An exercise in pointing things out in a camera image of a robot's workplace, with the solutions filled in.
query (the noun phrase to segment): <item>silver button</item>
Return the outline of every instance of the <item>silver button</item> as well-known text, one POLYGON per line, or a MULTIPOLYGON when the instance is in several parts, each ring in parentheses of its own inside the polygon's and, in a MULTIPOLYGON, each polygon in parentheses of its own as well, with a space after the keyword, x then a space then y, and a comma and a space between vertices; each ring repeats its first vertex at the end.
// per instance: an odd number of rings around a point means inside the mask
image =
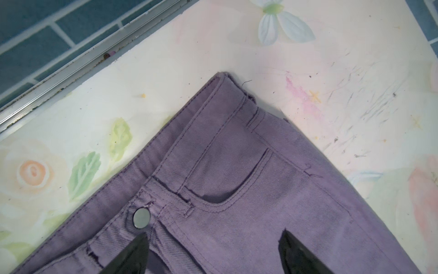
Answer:
POLYGON ((149 221, 151 220, 151 214, 147 208, 139 208, 134 213, 132 217, 132 221, 134 222, 134 226, 138 229, 145 228, 149 221))

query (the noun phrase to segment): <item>flower center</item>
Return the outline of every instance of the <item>flower center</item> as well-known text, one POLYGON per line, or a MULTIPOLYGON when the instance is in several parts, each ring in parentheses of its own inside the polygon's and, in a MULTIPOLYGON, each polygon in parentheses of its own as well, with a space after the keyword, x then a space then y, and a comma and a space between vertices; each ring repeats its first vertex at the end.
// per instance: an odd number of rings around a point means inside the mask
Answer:
POLYGON ((267 14, 275 15, 275 14, 279 14, 280 12, 282 12, 283 8, 284 7, 280 4, 270 4, 263 9, 263 12, 267 13, 267 14))
POLYGON ((20 166, 19 173, 26 184, 37 186, 44 181, 46 168, 36 161, 27 160, 20 166))

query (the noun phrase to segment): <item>blue tile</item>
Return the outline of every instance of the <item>blue tile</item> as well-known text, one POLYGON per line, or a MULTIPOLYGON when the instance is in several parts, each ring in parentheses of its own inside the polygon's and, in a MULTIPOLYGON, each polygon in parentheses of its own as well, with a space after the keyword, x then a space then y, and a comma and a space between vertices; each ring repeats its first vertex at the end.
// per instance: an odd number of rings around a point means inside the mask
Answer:
POLYGON ((91 0, 57 21, 75 43, 109 24, 143 0, 91 0))
POLYGON ((62 66, 64 66, 65 64, 67 64, 68 62, 73 60, 74 58, 78 57, 81 53, 83 53, 86 50, 90 49, 95 44, 97 44, 100 41, 104 40, 106 37, 110 36, 111 34, 113 34, 118 29, 119 29, 119 27, 117 25, 111 27, 109 30, 107 30, 103 34, 101 34, 98 37, 94 38, 91 42, 88 42, 87 44, 85 44, 85 46, 82 46, 81 48, 79 48, 77 51, 75 51, 72 54, 70 54, 69 56, 67 56, 62 61, 59 61, 58 63, 56 63, 53 67, 49 68, 48 70, 46 70, 42 74, 40 74, 37 77, 35 77, 35 80, 38 80, 38 81, 44 80, 47 76, 51 75, 52 73, 54 73, 55 71, 60 69, 62 66))
POLYGON ((0 93, 58 57, 69 48, 45 27, 0 55, 0 93))
POLYGON ((438 57, 438 42, 431 44, 431 46, 432 46, 432 49, 434 50, 435 54, 438 57))
POLYGON ((406 3, 414 14, 426 38, 430 41, 438 37, 438 26, 424 3, 424 0, 406 0, 406 3))
POLYGON ((19 87, 17 90, 11 92, 8 96, 4 97, 2 100, 0 100, 0 108, 6 105, 7 103, 13 101, 15 98, 19 97, 21 94, 26 92, 29 88, 33 87, 33 84, 31 83, 25 83, 21 87, 19 87))
POLYGON ((0 1, 0 44, 67 6, 74 0, 0 1))
POLYGON ((156 4, 160 3, 161 1, 162 0, 152 0, 151 2, 149 2, 145 6, 143 6, 141 9, 139 9, 138 11, 134 12, 133 14, 131 14, 128 17, 126 17, 125 19, 123 19, 122 20, 122 24, 126 25, 127 23, 131 22, 132 20, 134 20, 138 16, 140 16, 143 13, 147 12, 148 10, 150 10, 153 6, 155 6, 156 4))

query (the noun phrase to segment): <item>purple jeans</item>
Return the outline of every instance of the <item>purple jeans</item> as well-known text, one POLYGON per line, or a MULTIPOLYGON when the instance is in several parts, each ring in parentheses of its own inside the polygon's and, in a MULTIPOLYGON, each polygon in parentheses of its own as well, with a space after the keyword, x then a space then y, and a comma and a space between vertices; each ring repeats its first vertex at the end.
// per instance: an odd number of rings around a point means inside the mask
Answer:
POLYGON ((420 273, 298 129, 218 73, 13 273, 98 274, 142 232, 147 273, 283 273, 285 229, 336 274, 420 273))

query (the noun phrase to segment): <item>tabletop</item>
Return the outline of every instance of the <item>tabletop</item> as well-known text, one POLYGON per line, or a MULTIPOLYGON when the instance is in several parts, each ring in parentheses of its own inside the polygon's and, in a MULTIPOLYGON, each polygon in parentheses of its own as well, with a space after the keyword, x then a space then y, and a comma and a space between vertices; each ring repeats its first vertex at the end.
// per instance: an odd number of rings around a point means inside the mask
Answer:
POLYGON ((438 273, 438 60, 407 4, 281 5, 314 40, 292 41, 280 25, 264 46, 258 27, 270 11, 249 0, 202 0, 0 136, 0 273, 42 243, 218 71, 292 121, 418 268, 438 273))

